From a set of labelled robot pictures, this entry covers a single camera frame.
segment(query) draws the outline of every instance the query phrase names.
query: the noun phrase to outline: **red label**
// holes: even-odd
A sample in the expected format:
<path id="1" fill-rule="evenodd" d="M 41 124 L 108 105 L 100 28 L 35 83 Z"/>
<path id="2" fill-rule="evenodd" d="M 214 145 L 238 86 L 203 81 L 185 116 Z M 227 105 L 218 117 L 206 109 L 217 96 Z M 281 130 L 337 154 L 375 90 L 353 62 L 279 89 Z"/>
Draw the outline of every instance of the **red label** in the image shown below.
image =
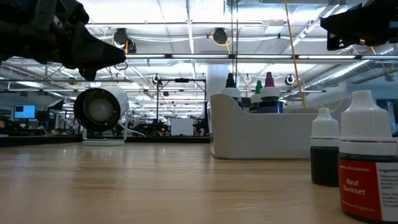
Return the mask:
<path id="1" fill-rule="evenodd" d="M 339 159 L 338 175 L 343 211 L 382 220 L 376 163 Z"/>

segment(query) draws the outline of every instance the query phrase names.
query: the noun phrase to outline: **black bottle cap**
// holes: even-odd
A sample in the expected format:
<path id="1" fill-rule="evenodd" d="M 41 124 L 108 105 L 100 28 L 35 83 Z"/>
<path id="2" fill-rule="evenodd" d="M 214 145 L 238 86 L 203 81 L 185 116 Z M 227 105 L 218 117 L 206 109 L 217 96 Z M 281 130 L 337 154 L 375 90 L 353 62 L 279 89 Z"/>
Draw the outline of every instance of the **black bottle cap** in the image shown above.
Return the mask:
<path id="1" fill-rule="evenodd" d="M 226 80 L 226 85 L 225 88 L 235 88 L 235 82 L 234 82 L 234 75 L 232 73 L 228 74 L 228 78 Z"/>

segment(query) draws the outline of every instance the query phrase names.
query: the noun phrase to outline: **wooden table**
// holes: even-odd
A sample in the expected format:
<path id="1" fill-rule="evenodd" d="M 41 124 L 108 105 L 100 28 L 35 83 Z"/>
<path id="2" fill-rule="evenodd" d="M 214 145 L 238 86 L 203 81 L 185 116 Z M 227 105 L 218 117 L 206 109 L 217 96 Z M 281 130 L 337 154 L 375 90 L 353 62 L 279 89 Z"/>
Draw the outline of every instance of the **wooden table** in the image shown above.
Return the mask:
<path id="1" fill-rule="evenodd" d="M 0 149 L 0 223 L 360 223 L 307 161 L 224 161 L 208 144 Z"/>

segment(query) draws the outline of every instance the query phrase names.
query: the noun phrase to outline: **white board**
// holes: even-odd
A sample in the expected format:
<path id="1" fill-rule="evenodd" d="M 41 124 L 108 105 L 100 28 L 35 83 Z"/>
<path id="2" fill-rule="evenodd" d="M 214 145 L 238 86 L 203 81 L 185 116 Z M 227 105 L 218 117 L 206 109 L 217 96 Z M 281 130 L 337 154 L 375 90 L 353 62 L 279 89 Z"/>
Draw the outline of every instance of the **white board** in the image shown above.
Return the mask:
<path id="1" fill-rule="evenodd" d="M 193 136 L 193 119 L 172 119 L 172 136 Z"/>

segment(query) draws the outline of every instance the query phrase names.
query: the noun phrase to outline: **computer monitor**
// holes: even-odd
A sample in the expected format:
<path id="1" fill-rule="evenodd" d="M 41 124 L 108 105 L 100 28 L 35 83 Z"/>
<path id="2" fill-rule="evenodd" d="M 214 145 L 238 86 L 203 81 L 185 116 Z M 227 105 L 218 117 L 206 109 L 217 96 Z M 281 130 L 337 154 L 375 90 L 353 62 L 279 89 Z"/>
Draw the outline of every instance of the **computer monitor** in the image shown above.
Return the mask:
<path id="1" fill-rule="evenodd" d="M 15 105 L 14 119 L 34 119 L 35 111 L 35 105 Z"/>

